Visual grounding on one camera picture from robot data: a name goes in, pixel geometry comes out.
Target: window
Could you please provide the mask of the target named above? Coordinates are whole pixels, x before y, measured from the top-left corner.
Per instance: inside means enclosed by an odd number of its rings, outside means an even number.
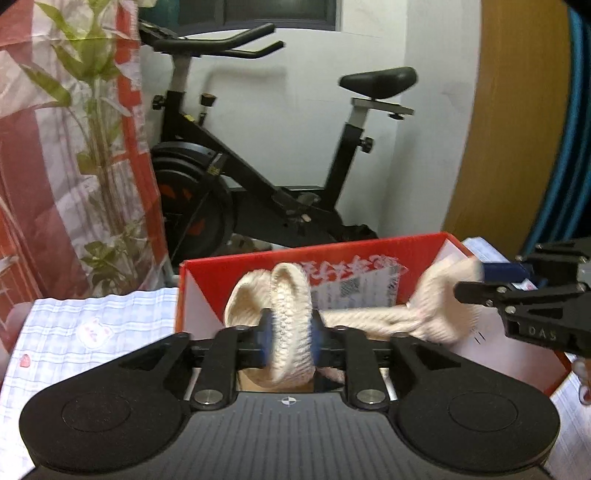
[[[273,22],[283,28],[334,30],[338,0],[158,0],[139,16],[180,35],[253,28]]]

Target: white rope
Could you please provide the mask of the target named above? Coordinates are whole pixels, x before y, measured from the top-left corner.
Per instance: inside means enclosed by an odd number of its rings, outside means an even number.
[[[408,306],[324,310],[320,314],[328,327],[345,325],[364,330],[372,338],[404,332],[453,343],[468,335],[478,317],[478,306],[459,303],[453,287],[458,281],[481,279],[482,264],[476,258],[444,259],[421,276]],[[245,371],[246,375],[261,387],[308,383],[315,371],[310,352],[312,306],[307,276],[298,265],[281,263],[272,272],[256,270],[244,275],[228,300],[224,323],[257,325],[264,308],[274,314],[269,365]],[[319,370],[332,380],[344,381],[342,371]]]

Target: bike handlebar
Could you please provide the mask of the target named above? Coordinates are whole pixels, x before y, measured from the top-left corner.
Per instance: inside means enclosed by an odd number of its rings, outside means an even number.
[[[270,35],[275,31],[275,25],[267,23],[260,27],[253,28],[222,40],[197,40],[193,38],[166,38],[156,40],[152,47],[154,51],[168,53],[170,55],[200,55],[220,54],[226,50],[241,47],[251,41]]]
[[[285,47],[285,42],[276,41],[275,43],[272,43],[271,45],[268,45],[265,48],[257,51],[225,50],[219,53],[212,53],[210,55],[215,57],[232,57],[234,59],[260,59],[270,55],[273,52],[276,52],[277,50],[281,50],[283,47]]]

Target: bike seat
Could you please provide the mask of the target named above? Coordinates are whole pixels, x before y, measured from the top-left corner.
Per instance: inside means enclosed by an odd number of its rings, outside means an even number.
[[[365,95],[372,99],[385,99],[408,90],[417,83],[417,71],[412,67],[378,70],[377,72],[354,73],[345,75],[339,85],[351,92]]]

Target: screw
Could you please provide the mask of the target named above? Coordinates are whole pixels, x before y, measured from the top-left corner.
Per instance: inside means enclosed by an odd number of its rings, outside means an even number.
[[[218,390],[200,390],[193,396],[193,399],[201,405],[215,405],[223,400],[222,392]]]
[[[357,393],[357,400],[367,405],[382,403],[386,399],[386,394],[380,390],[368,388]]]

